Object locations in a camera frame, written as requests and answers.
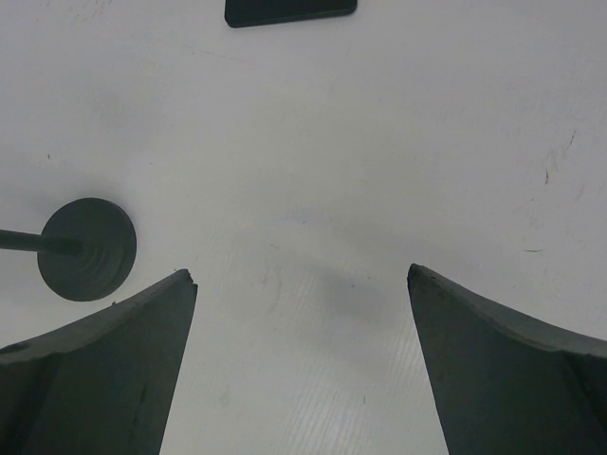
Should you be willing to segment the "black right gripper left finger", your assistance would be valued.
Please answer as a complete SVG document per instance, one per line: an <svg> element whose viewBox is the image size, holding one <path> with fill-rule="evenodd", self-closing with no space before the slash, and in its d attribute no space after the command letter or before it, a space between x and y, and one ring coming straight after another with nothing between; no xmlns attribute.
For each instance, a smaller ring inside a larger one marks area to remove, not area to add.
<svg viewBox="0 0 607 455"><path fill-rule="evenodd" d="M197 286L181 269L1 350L4 454L157 454Z"/></svg>

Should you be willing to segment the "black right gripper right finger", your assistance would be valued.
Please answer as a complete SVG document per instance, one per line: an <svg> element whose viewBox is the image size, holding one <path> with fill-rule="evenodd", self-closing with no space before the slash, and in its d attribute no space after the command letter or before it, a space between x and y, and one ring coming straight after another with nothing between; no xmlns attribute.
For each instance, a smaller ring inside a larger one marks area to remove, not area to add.
<svg viewBox="0 0 607 455"><path fill-rule="evenodd" d="M449 453L605 453L605 341L422 265L410 266L407 285Z"/></svg>

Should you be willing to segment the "black round-base phone stand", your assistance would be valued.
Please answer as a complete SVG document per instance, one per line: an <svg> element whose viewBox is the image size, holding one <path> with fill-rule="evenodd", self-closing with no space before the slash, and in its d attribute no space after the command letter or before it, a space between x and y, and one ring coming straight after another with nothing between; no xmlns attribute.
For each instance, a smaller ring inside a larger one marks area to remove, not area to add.
<svg viewBox="0 0 607 455"><path fill-rule="evenodd" d="M40 234L3 229L1 248L36 253L42 280L58 296L95 301L126 281L137 257L137 234L123 208L88 197L54 212Z"/></svg>

